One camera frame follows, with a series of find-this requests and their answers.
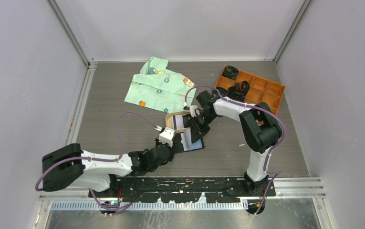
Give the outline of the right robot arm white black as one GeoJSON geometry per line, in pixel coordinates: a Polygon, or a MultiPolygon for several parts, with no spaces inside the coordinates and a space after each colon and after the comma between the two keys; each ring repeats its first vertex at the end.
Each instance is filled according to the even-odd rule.
{"type": "Polygon", "coordinates": [[[206,135],[210,130],[209,124],[217,117],[238,121],[250,148],[250,161],[244,173],[243,185],[249,195],[256,196],[268,182],[267,167],[271,153],[283,140],[282,123],[265,102],[247,104],[222,96],[218,90],[215,92],[215,95],[208,91],[198,94],[199,106],[184,102],[184,109],[191,115],[188,123],[192,141],[195,142],[206,135]]]}

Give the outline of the black leather card holder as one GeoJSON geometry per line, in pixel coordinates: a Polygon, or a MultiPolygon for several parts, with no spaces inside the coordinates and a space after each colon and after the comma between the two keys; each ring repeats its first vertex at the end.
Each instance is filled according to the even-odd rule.
{"type": "Polygon", "coordinates": [[[180,140],[180,144],[178,145],[178,150],[177,150],[178,153],[201,150],[201,149],[205,148],[204,142],[202,139],[192,142],[192,135],[191,135],[190,129],[187,129],[184,132],[182,132],[180,134],[180,137],[181,137],[181,140],[180,140]]]}

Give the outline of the white striped card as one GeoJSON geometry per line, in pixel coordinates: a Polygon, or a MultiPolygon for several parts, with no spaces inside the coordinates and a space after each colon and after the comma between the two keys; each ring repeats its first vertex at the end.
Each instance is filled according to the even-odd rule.
{"type": "Polygon", "coordinates": [[[174,122],[174,129],[175,130],[179,130],[179,129],[184,129],[184,116],[183,115],[176,115],[173,117],[173,122],[174,122]]]}

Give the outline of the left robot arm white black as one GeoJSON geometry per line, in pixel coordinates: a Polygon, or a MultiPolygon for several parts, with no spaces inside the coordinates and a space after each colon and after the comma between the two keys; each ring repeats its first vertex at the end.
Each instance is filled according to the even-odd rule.
{"type": "Polygon", "coordinates": [[[42,175],[35,184],[37,191],[54,192],[67,187],[83,187],[108,197],[119,191],[117,177],[139,177],[171,162],[175,154],[186,150],[182,134],[172,145],[156,140],[156,146],[121,155],[104,155],[81,149],[72,143],[42,157],[42,175]]]}

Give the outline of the green cartoon print cloth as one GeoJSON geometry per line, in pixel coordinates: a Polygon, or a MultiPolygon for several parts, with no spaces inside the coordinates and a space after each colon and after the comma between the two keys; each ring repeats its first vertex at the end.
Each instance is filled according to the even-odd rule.
{"type": "Polygon", "coordinates": [[[194,99],[196,84],[167,66],[168,60],[150,57],[133,75],[125,102],[166,113],[183,111],[194,99]]]}

